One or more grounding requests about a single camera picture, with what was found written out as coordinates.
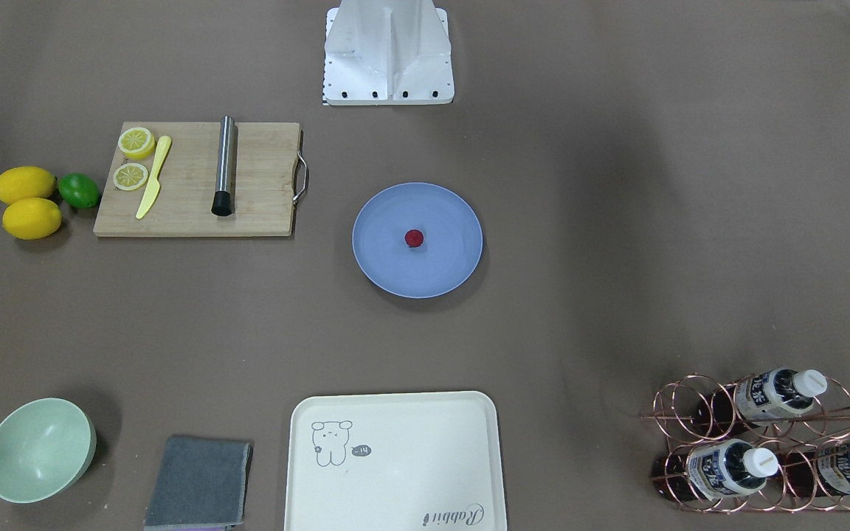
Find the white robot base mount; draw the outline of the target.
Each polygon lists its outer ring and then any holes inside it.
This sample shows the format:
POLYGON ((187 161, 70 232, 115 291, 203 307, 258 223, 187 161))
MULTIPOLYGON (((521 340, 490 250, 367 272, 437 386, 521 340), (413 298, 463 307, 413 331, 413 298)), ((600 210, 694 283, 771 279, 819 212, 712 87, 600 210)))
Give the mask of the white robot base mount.
POLYGON ((325 105, 455 99, 449 18, 432 1, 343 1, 326 13, 325 105))

